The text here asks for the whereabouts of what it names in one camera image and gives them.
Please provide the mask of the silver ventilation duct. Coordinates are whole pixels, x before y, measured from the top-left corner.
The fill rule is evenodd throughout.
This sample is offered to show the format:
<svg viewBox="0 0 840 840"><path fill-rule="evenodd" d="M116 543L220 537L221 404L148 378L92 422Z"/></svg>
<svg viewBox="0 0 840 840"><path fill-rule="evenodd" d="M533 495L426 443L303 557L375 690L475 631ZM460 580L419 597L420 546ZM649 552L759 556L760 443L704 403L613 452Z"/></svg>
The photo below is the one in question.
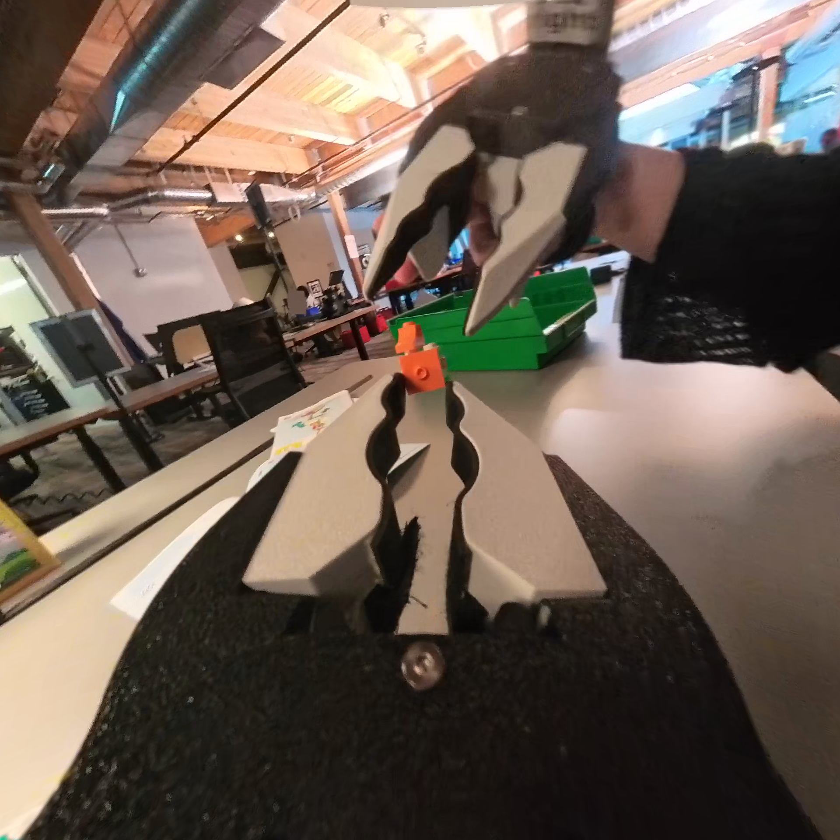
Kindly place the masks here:
<svg viewBox="0 0 840 840"><path fill-rule="evenodd" d="M203 84L236 88L284 45L263 28L280 5L155 2L59 144L58 194L78 194L92 167L126 164Z"/></svg>

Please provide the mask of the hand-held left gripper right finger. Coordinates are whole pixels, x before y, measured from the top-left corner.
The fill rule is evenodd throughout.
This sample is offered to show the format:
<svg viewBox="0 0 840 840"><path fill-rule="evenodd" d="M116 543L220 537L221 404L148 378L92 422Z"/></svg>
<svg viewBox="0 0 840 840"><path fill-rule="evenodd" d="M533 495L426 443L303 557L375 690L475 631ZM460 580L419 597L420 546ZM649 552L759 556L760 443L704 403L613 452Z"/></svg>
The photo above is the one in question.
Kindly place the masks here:
<svg viewBox="0 0 840 840"><path fill-rule="evenodd" d="M542 450L462 384L446 389L455 501L451 621L492 621L516 604L599 599L606 583Z"/></svg>

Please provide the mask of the long wooden table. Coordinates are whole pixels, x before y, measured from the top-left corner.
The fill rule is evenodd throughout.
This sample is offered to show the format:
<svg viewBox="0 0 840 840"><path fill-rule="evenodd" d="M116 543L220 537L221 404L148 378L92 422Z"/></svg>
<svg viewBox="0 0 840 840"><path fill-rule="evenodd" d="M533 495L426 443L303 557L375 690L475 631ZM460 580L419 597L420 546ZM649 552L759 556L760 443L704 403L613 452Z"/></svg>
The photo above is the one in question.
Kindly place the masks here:
<svg viewBox="0 0 840 840"><path fill-rule="evenodd" d="M125 483L101 448L90 438L87 426L101 419L117 421L135 453L153 474L163 469L164 464L133 421L134 417L149 406L194 392L217 379L214 366L200 367L145 385L124 397L116 396L110 402L65 409L54 415L4 429L1 433L1 456L13 458L26 455L32 449L47 445L62 434L73 434L111 491L119 493L125 490Z"/></svg>

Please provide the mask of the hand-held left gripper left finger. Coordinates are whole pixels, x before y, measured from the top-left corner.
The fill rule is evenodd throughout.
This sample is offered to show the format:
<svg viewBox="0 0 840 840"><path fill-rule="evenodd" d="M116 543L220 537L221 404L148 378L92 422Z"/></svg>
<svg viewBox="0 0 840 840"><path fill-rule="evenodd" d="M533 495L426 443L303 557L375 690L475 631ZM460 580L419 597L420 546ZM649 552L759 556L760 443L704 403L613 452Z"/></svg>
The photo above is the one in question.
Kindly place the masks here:
<svg viewBox="0 0 840 840"><path fill-rule="evenodd" d="M403 577L387 477L401 454L404 378L383 376L294 458L243 583L283 595L364 599Z"/></svg>

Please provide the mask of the colourful toy box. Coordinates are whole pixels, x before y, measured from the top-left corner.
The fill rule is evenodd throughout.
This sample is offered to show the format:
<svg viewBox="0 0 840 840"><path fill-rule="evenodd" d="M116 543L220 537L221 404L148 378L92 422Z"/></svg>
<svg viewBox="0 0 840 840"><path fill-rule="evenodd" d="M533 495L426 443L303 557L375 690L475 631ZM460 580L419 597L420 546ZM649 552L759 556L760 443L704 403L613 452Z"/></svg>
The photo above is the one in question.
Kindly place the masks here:
<svg viewBox="0 0 840 840"><path fill-rule="evenodd" d="M61 566L35 531L1 502L1 603Z"/></svg>

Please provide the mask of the small colourful instruction leaflet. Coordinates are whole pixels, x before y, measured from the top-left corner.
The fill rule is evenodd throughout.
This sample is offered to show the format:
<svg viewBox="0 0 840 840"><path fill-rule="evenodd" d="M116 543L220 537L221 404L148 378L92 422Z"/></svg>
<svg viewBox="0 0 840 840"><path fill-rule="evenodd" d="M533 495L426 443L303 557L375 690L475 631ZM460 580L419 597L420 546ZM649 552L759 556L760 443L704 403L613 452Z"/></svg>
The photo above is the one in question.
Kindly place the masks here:
<svg viewBox="0 0 840 840"><path fill-rule="evenodd" d="M280 416L272 429L269 460L303 452L310 442L354 404L350 391L336 392L297 412Z"/></svg>

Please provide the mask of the green plastic bin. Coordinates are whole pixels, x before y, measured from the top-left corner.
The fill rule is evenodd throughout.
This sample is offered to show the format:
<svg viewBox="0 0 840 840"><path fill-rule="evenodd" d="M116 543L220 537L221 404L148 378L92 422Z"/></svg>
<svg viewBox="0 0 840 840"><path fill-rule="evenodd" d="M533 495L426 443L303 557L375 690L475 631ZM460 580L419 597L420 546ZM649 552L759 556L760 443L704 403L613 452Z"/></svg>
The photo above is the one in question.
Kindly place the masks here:
<svg viewBox="0 0 840 840"><path fill-rule="evenodd" d="M448 371L537 371L584 332L596 294L586 267L532 276L515 307L506 306L475 335L464 334L472 290L455 291L389 321L393 338L415 322L435 343Z"/></svg>

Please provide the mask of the person's right forearm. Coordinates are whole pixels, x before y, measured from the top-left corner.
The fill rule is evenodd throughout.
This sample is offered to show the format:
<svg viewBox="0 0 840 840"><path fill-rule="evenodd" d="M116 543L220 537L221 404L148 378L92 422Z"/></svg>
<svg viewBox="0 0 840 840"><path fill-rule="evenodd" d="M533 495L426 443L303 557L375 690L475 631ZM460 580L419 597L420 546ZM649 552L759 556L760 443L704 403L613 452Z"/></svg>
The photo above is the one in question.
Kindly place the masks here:
<svg viewBox="0 0 840 840"><path fill-rule="evenodd" d="M839 154L683 150L651 262L633 257L621 354L801 369L839 343Z"/></svg>

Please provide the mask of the wooden table with monitors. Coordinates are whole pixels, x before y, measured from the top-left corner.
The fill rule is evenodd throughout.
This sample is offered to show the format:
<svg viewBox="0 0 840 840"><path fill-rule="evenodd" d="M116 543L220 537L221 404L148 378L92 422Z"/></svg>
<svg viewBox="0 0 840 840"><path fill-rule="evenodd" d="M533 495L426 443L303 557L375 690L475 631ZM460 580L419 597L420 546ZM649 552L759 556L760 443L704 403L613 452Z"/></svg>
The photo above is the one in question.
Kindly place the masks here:
<svg viewBox="0 0 840 840"><path fill-rule="evenodd" d="M284 344L288 349L296 347L301 343L305 343L307 341L313 340L314 337L327 333L331 330L337 329L344 325L348 325L351 330L351 334L353 336L353 344L355 349L358 352L361 361L368 361L370 359L367 349L365 348L365 343L362 338L361 334L361 324L362 321L370 314L376 314L377 307L373 304L368 306L357 308L351 311L346 312L345 314L337 317L337 318L330 318L330 319L321 319L315 322L312 322L308 326L292 331L292 332L284 332L283 333L283 341Z"/></svg>

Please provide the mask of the framed screen on stand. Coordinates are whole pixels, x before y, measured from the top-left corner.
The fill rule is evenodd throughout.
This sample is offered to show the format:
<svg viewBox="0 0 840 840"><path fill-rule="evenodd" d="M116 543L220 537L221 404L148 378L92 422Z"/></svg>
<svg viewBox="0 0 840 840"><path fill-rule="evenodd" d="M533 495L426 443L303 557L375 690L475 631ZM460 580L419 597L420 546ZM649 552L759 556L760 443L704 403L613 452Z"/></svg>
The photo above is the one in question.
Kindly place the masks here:
<svg viewBox="0 0 840 840"><path fill-rule="evenodd" d="M131 370L99 314L74 311L29 324L68 384L74 388L101 384Z"/></svg>

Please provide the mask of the person's right hand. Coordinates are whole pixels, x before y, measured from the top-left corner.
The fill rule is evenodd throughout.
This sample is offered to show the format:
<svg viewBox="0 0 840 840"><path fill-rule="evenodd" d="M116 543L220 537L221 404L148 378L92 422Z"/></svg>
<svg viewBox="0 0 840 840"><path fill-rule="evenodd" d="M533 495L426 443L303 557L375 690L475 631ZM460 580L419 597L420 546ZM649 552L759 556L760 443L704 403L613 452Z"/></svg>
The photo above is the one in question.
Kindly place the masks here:
<svg viewBox="0 0 840 840"><path fill-rule="evenodd" d="M651 264L686 176L676 151L620 143L613 174L595 199L593 234Z"/></svg>

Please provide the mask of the black mesh office chair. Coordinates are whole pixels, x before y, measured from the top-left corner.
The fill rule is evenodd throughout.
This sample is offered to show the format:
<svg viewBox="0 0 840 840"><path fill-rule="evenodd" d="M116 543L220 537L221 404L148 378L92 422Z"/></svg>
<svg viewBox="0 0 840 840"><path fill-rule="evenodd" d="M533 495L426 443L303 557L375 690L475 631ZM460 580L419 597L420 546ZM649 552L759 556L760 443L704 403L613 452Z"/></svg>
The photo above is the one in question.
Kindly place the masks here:
<svg viewBox="0 0 840 840"><path fill-rule="evenodd" d="M270 299L205 313L199 324L219 381L243 421L308 387Z"/></svg>

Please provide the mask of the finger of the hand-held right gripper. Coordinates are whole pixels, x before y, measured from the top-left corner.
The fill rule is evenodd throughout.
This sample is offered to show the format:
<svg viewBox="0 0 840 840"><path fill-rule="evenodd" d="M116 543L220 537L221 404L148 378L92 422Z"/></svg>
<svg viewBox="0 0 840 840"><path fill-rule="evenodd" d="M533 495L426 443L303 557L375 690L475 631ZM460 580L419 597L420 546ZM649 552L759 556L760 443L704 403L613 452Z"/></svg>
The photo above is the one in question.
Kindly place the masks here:
<svg viewBox="0 0 840 840"><path fill-rule="evenodd" d="M472 337L506 306L516 307L534 267L566 226L565 205L586 148L551 143L525 156L499 155L485 168L497 245L483 263L465 319Z"/></svg>
<svg viewBox="0 0 840 840"><path fill-rule="evenodd" d="M381 216L364 296L377 297L407 259L422 278L434 279L465 227L476 146L469 132L444 125L397 178Z"/></svg>

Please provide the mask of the orange toy brick assembly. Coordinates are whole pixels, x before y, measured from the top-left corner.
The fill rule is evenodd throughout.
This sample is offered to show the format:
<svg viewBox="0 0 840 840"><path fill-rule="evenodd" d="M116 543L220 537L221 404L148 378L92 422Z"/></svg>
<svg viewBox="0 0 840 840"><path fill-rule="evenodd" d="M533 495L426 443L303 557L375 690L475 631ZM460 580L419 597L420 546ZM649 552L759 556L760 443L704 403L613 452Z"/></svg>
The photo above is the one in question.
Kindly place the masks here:
<svg viewBox="0 0 840 840"><path fill-rule="evenodd" d="M406 393L418 394L444 390L447 384L445 357L438 345L426 341L420 325L406 321L398 329L395 341Z"/></svg>

